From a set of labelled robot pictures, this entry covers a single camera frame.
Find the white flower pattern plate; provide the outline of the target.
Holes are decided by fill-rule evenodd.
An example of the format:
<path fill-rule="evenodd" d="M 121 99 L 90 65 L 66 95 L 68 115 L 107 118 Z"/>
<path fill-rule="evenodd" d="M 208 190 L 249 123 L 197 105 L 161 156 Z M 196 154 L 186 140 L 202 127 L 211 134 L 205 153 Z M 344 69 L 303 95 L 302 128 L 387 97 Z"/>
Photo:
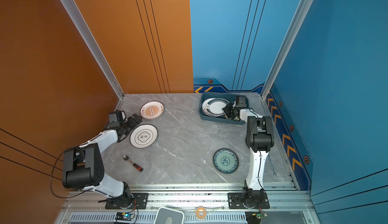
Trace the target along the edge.
<path fill-rule="evenodd" d="M 151 146 L 158 138 L 158 130 L 153 125 L 141 125 L 135 128 L 130 135 L 133 147 L 144 149 Z"/>

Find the dark rimmed white plate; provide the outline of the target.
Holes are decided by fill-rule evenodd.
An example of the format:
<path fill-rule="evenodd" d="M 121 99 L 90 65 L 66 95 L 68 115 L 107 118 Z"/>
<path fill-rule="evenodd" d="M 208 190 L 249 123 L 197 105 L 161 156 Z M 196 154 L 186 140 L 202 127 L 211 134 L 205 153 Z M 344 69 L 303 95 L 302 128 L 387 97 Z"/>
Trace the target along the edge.
<path fill-rule="evenodd" d="M 223 110 L 230 102 L 224 98 L 208 98 L 201 105 L 202 112 L 209 117 L 220 117 L 225 115 Z"/>

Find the small orange sunburst plate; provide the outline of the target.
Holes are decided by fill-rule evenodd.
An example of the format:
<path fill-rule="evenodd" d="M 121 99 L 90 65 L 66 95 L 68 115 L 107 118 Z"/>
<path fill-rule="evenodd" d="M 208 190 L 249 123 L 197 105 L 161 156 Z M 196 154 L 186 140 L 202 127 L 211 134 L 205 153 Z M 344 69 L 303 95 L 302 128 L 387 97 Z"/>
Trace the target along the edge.
<path fill-rule="evenodd" d="M 140 109 L 140 115 L 146 120 L 159 118 L 164 112 L 164 105 L 159 101 L 145 103 Z"/>

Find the teal patterned plate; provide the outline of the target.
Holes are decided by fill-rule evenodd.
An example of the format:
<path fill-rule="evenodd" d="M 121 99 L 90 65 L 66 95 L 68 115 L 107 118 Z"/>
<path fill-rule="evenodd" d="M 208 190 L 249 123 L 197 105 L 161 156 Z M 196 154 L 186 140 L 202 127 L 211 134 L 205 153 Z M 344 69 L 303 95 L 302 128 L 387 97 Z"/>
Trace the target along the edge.
<path fill-rule="evenodd" d="M 213 164 L 221 173 L 231 174 L 237 170 L 239 159 L 231 149 L 221 148 L 214 153 Z"/>

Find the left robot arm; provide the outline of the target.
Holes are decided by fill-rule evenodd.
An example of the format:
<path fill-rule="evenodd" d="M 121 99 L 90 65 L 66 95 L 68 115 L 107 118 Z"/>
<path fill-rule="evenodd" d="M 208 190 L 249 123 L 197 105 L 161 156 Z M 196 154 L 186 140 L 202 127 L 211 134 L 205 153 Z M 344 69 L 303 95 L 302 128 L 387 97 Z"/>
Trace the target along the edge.
<path fill-rule="evenodd" d="M 64 188 L 82 192 L 93 191 L 105 196 L 106 209 L 129 209 L 135 199 L 127 183 L 105 173 L 102 152 L 129 136 L 142 122 L 134 114 L 127 117 L 122 110 L 109 113 L 105 128 L 86 143 L 63 152 L 62 184 Z"/>

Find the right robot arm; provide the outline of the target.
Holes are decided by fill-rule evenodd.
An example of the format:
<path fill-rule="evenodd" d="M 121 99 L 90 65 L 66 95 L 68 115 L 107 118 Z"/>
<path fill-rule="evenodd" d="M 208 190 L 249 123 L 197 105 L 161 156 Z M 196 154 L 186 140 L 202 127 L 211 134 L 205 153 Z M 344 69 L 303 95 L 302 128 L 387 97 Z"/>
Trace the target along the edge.
<path fill-rule="evenodd" d="M 270 116 L 262 116 L 247 105 L 247 98 L 238 95 L 223 109 L 230 120 L 247 123 L 246 145 L 250 151 L 248 176 L 242 189 L 242 203 L 246 208 L 269 209 L 269 199 L 263 178 L 267 157 L 274 146 L 273 124 Z"/>

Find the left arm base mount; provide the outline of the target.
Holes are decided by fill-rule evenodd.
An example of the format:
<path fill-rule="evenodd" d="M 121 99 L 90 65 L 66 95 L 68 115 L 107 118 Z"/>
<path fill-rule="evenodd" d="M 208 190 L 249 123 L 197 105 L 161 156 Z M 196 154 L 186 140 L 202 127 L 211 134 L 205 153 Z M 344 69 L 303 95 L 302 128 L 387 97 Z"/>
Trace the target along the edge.
<path fill-rule="evenodd" d="M 133 210 L 135 208 L 143 210 L 146 209 L 148 197 L 148 193 L 132 193 L 127 198 L 123 196 L 116 198 L 108 198 L 105 201 L 105 209 Z"/>

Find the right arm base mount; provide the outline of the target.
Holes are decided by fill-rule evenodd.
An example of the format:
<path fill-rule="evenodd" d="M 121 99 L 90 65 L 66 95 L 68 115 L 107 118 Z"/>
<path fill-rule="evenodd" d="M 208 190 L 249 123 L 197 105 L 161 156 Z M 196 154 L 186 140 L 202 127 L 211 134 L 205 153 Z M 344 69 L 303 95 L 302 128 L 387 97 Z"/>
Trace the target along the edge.
<path fill-rule="evenodd" d="M 270 209 L 267 194 L 258 197 L 243 197 L 242 193 L 228 193 L 229 209 Z"/>

